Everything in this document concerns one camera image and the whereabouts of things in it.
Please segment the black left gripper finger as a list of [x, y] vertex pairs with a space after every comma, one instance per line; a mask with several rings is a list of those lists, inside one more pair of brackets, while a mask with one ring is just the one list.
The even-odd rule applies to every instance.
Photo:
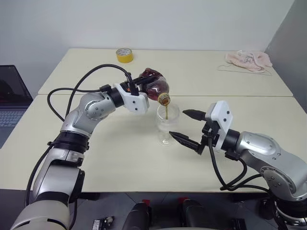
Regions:
[[135, 85], [148, 84], [156, 80], [156, 76], [140, 76], [133, 79]]

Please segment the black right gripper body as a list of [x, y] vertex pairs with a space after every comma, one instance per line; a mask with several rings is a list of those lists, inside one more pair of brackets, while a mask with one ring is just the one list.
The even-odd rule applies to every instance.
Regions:
[[217, 121], [207, 121], [205, 118], [202, 118], [201, 121], [205, 122], [204, 127], [202, 128], [202, 138], [201, 146], [209, 146], [209, 138], [212, 139], [212, 146], [215, 147], [219, 138], [218, 131], [220, 126]]

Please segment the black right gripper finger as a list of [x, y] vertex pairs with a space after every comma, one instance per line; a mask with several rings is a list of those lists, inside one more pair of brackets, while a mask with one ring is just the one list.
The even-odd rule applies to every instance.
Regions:
[[169, 131], [169, 134], [173, 139], [175, 139], [179, 144], [194, 150], [197, 154], [202, 155], [204, 145], [190, 139], [188, 136], [178, 133], [178, 132], [173, 132]]
[[182, 111], [185, 115], [189, 116], [190, 118], [198, 121], [206, 121], [206, 113], [199, 110], [194, 109], [187, 109]]

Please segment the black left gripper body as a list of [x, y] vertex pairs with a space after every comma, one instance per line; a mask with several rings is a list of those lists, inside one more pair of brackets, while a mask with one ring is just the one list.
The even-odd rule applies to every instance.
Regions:
[[132, 81], [125, 81], [120, 84], [120, 86], [124, 89], [125, 92], [130, 93], [131, 95], [140, 95], [142, 91], [141, 85], [135, 85]]

